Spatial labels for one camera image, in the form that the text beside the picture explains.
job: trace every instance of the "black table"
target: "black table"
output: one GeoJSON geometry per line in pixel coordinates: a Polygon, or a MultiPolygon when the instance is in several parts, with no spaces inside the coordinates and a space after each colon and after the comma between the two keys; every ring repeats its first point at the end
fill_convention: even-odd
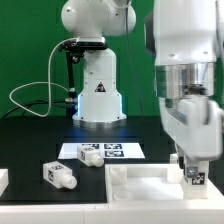
{"type": "MultiPolygon", "coordinates": [[[[63,143],[138,142],[145,159],[106,159],[107,163],[168,163],[175,152],[163,131],[160,117],[128,117],[126,124],[110,129],[76,127],[64,117],[12,117],[0,121],[0,168],[9,170],[9,185],[2,205],[105,203],[105,170],[89,168],[76,159],[58,160],[63,143]],[[43,180],[43,164],[58,160],[73,170],[78,185],[56,189],[43,180]]],[[[224,174],[217,171],[223,160],[212,162],[210,179],[222,191],[224,174]]]]}

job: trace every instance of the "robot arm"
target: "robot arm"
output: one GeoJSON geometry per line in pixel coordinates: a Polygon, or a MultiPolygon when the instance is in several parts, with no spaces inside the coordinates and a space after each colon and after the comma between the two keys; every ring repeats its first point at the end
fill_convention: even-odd
{"type": "Polygon", "coordinates": [[[107,48],[104,36],[122,35],[134,28],[131,0],[68,0],[61,15],[65,28],[75,37],[65,51],[73,45],[69,57],[74,63],[84,60],[83,90],[74,124],[95,128],[123,123],[126,115],[116,89],[116,55],[107,48]]]}
{"type": "MultiPolygon", "coordinates": [[[[218,3],[220,10],[224,2],[218,3]]],[[[154,40],[146,37],[146,44],[156,53],[162,124],[184,158],[186,179],[198,176],[203,161],[222,154],[222,111],[209,99],[214,94],[214,63],[220,56],[219,22],[221,34],[224,31],[218,10],[215,0],[156,0],[146,23],[146,34],[153,25],[154,40]]]]}
{"type": "Polygon", "coordinates": [[[75,37],[101,38],[126,33],[126,8],[129,32],[135,26],[135,12],[127,0],[68,0],[62,9],[64,27],[75,37]]]}

